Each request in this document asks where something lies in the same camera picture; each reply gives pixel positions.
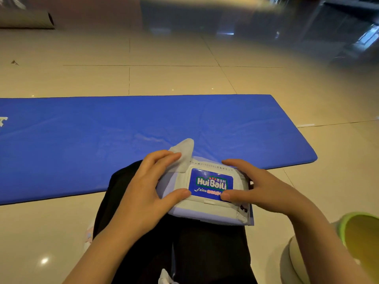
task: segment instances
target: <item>green bucket rim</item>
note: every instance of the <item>green bucket rim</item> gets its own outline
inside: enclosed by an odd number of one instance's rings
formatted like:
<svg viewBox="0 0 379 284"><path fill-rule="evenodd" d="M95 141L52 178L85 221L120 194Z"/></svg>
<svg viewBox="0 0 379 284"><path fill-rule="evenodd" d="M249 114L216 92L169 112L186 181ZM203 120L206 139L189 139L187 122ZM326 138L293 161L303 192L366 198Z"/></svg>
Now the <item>green bucket rim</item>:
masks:
<svg viewBox="0 0 379 284"><path fill-rule="evenodd" d="M372 215L372 214L366 213L366 212L350 212L350 213L345 214L340 219L339 224L338 224L338 236L342 240L342 242L345 246L346 246L346 239L345 239L346 225L348 224L350 219L352 219L353 217L358 216L358 215L370 216L370 217L373 217L373 218L379 220L378 216L375 216L375 215Z"/></svg>

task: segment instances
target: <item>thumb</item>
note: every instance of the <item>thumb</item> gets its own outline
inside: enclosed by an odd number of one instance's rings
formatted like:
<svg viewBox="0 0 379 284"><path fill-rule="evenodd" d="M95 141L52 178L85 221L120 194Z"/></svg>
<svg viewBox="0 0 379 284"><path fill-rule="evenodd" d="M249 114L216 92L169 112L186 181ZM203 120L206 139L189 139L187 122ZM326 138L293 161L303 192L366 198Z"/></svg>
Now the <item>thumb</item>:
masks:
<svg viewBox="0 0 379 284"><path fill-rule="evenodd" d="M159 202L159 212L165 215L174 205L177 205L182 200L191 195L191 192L186 188L180 188L163 197Z"/></svg>
<svg viewBox="0 0 379 284"><path fill-rule="evenodd" d="M235 203L254 203L255 202L253 190L240 191L240 190L230 189L221 193L221 199L225 201L235 202Z"/></svg>

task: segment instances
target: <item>black pants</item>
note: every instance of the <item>black pants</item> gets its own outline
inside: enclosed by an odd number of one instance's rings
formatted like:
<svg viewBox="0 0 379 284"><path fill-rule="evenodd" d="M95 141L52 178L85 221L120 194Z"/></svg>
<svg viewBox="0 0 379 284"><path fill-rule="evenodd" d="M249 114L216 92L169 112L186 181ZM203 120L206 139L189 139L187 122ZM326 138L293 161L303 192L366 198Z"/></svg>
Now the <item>black pants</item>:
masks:
<svg viewBox="0 0 379 284"><path fill-rule="evenodd" d="M141 161L115 172L96 215L94 237L112 219ZM121 262L112 284L157 283L161 270L171 270L179 284L257 283L243 226L224 226L166 214L142 236Z"/></svg>

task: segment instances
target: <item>tile floor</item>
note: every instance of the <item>tile floor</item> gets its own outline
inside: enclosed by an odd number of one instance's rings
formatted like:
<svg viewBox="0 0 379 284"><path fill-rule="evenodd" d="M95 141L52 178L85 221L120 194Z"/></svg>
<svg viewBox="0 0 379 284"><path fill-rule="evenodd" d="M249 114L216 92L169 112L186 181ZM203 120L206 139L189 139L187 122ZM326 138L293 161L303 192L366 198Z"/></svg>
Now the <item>tile floor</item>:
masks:
<svg viewBox="0 0 379 284"><path fill-rule="evenodd" d="M6 98L271 94L319 157L272 173L313 200L330 221L356 210L379 215L373 77L194 33L0 31L0 52L0 97ZM61 283L83 252L103 195L0 206L1 282ZM292 227L283 215L257 207L254 213L255 226L246 229L253 271L259 284L279 284Z"/></svg>

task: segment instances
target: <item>blue yoga mat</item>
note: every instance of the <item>blue yoga mat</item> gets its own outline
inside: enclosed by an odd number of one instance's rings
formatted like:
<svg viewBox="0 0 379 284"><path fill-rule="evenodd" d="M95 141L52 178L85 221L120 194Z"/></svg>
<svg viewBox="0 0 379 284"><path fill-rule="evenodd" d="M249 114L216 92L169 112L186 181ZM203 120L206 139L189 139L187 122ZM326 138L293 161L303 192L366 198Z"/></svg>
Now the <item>blue yoga mat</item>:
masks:
<svg viewBox="0 0 379 284"><path fill-rule="evenodd" d="M270 95L0 98L0 117L0 204L105 191L118 169L185 138L217 162L317 159Z"/></svg>

